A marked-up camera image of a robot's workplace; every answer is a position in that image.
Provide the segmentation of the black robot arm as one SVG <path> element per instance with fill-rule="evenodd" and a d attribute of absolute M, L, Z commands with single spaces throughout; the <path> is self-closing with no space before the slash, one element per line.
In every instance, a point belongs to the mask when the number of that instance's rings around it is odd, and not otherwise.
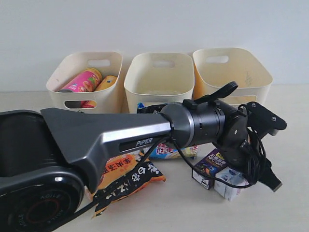
<path fill-rule="evenodd" d="M 83 213 L 84 188 L 96 191 L 108 160 L 159 143 L 214 144 L 250 185 L 277 190 L 261 139 L 286 122 L 257 102 L 170 103 L 157 114 L 85 114 L 47 108 L 0 115 L 0 229 L 51 232 Z"/>

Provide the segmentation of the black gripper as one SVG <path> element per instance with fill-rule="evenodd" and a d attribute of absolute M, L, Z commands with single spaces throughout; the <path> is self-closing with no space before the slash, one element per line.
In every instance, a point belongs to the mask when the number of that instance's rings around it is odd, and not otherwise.
<path fill-rule="evenodd" d="M 282 186 L 271 169 L 271 162 L 266 158 L 264 146 L 258 136 L 249 135 L 249 141 L 222 148 L 222 154 L 228 166 L 242 173 L 249 185 L 260 182 L 273 192 Z"/>

